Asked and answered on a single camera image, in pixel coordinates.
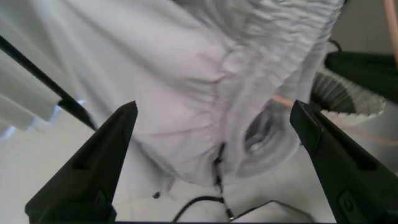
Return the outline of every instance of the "gray fabric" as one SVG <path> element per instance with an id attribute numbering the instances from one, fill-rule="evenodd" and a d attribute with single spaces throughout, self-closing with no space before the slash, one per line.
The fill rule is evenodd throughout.
<path id="1" fill-rule="evenodd" d="M 150 195 L 166 175 L 213 185 L 212 163 L 223 141 L 226 184 L 294 153 L 299 140 L 289 111 L 270 98 L 308 100 L 341 5 L 68 0 L 37 1 L 36 10 L 97 125 L 137 101 L 125 162 L 135 166 L 134 189 Z M 245 133 L 260 113 L 269 126 L 253 153 Z"/>

